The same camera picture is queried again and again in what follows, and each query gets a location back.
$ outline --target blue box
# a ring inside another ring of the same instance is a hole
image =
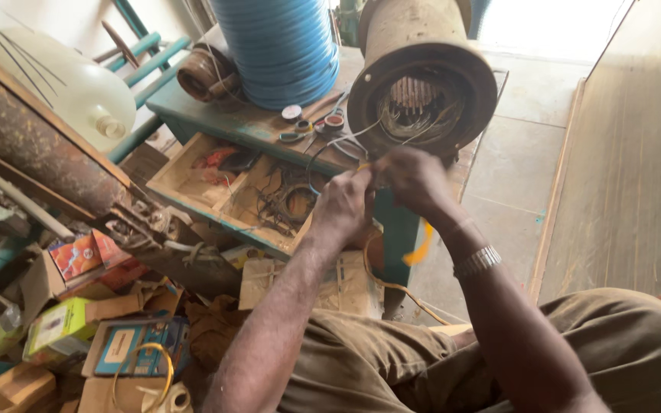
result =
[[[123,327],[114,327],[109,335],[109,340],[106,342],[104,352],[96,365],[96,374],[113,375],[119,368],[119,364],[134,350],[134,348],[142,343],[142,340],[147,331],[146,325],[124,325]],[[121,368],[121,373],[126,373],[134,370],[134,361],[124,364]]]
[[[159,343],[170,353],[175,374],[179,374],[190,360],[189,333],[190,325],[185,317],[134,320],[133,324],[114,325],[98,356],[94,373],[98,376],[113,376],[119,363],[135,347],[144,343]],[[124,376],[139,377],[166,376],[167,373],[168,363],[153,348],[141,350],[120,371]]]

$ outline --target person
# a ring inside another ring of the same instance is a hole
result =
[[[453,259],[473,332],[313,310],[322,275],[370,220],[372,182],[427,219]],[[440,161],[397,147],[334,177],[311,228],[234,338],[204,412],[661,412],[661,301],[593,289],[539,309],[467,212]]]

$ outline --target wooden drawer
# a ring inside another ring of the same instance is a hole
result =
[[[257,197],[260,190],[276,186],[278,165],[289,164],[275,157],[262,154],[249,170],[239,174],[231,184],[214,185],[196,178],[192,166],[202,156],[218,146],[220,139],[197,133],[180,153],[170,160],[148,183],[147,187],[166,202],[191,216],[221,223],[229,233],[249,242],[271,255],[286,259],[310,226],[310,215],[304,223],[294,223],[291,228],[281,226],[285,234],[268,228],[257,217]],[[314,185],[322,185],[322,180]]]

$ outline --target blue coil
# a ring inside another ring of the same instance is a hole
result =
[[[302,107],[324,97],[339,71],[325,0],[211,0],[244,93],[259,107]]]

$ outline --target white plastic container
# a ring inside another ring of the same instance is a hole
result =
[[[43,102],[44,95],[52,104],[53,111],[98,151],[111,151],[130,133],[137,115],[134,97],[126,83],[111,70],[102,68],[47,34],[33,33],[23,27],[3,29],[2,32],[26,51],[23,53],[25,56],[29,53],[41,63],[27,56],[32,64],[28,63],[16,47],[0,36],[1,43],[27,72],[40,92],[2,45],[0,66]]]

